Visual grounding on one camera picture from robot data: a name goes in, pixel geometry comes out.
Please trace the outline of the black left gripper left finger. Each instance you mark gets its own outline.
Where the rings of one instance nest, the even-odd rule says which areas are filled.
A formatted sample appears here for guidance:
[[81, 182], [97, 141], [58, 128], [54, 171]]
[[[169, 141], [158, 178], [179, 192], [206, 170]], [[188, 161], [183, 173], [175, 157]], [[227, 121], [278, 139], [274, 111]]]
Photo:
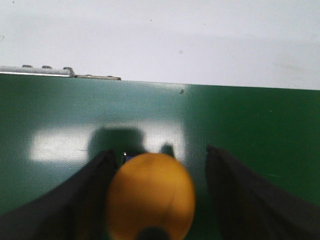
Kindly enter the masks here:
[[0, 238], [102, 240], [106, 193], [116, 169], [114, 151], [101, 151], [53, 190], [1, 215]]

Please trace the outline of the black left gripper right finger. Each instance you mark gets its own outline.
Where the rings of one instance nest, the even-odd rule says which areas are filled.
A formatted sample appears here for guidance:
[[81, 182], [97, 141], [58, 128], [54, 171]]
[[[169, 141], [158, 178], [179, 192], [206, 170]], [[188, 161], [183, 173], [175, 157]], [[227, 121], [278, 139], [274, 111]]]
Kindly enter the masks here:
[[320, 208], [274, 185], [223, 148], [209, 145], [208, 193], [224, 240], [318, 240]]

